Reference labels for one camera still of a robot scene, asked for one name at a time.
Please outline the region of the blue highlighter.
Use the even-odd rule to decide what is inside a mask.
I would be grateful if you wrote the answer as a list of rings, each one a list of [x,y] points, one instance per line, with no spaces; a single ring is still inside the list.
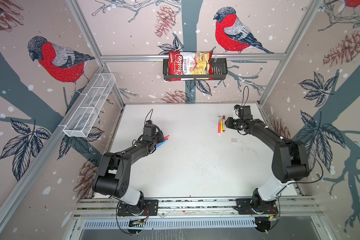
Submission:
[[[156,148],[160,147],[162,144],[164,144],[167,140],[164,140],[162,143],[159,143],[156,145]]]

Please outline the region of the white red whiteboard marker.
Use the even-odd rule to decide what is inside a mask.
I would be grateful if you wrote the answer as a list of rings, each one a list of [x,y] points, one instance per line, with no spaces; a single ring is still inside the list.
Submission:
[[[225,120],[226,120],[226,116],[222,117],[222,122],[221,122],[221,132],[225,132]]]

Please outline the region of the red cassava chips bag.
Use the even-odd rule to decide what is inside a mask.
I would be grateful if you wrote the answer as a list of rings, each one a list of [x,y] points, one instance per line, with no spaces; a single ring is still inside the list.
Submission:
[[[191,80],[184,78],[190,75],[212,75],[210,61],[213,51],[210,52],[179,52],[169,51],[169,76],[183,76],[171,78],[169,82]]]

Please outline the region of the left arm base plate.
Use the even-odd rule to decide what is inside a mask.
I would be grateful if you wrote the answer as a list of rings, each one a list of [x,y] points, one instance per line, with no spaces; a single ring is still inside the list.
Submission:
[[[118,217],[141,217],[141,216],[156,216],[158,214],[159,201],[158,200],[144,200],[139,202],[136,206],[121,202],[117,207]]]

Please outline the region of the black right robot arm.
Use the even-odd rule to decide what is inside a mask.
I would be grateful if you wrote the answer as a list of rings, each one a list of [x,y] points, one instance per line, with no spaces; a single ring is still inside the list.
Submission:
[[[289,184],[309,176],[311,171],[307,150],[302,142],[285,139],[263,121],[254,119],[250,106],[235,105],[234,110],[238,117],[227,118],[225,126],[258,138],[274,152],[271,165],[273,174],[252,195],[252,209],[261,213],[276,202],[278,194]]]

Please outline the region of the black wall basket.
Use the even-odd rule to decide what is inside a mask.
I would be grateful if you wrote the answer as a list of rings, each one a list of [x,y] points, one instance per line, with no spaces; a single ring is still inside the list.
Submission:
[[[170,75],[169,60],[164,59],[163,62],[163,77],[165,81],[174,81],[180,79],[181,81],[188,80],[225,80],[228,74],[227,59],[218,58],[210,62],[210,69],[213,71],[212,75]]]

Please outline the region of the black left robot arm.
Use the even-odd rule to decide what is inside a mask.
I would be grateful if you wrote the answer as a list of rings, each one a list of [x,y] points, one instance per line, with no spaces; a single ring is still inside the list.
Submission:
[[[143,134],[131,147],[103,155],[92,183],[92,190],[115,197],[141,212],[144,208],[144,194],[130,186],[131,168],[141,158],[151,155],[164,140],[161,129],[151,120],[146,121]]]

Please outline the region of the aluminium mounting rail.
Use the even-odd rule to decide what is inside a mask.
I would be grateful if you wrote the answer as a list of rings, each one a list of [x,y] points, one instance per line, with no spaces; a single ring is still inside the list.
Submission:
[[[128,209],[116,199],[81,200],[73,213],[74,219],[114,219],[126,217]],[[144,216],[153,218],[196,217],[321,217],[323,212],[313,197],[280,197],[258,214],[247,197],[209,198],[146,198]]]

